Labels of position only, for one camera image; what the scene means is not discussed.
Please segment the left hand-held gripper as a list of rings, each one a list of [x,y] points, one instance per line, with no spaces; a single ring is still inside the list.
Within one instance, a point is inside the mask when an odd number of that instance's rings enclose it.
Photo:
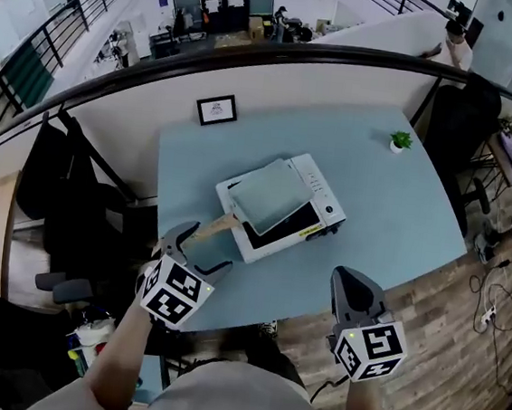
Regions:
[[[184,222],[159,240],[151,261],[142,265],[140,306],[171,330],[180,330],[201,309],[214,285],[233,268],[221,262],[203,270],[187,260],[182,244],[198,230],[200,222]]]

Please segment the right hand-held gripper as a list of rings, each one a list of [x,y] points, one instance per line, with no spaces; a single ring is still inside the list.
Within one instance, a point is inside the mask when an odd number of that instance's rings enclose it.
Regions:
[[[406,359],[403,324],[384,305],[384,291],[362,272],[337,266],[331,273],[327,342],[352,382],[391,375]]]

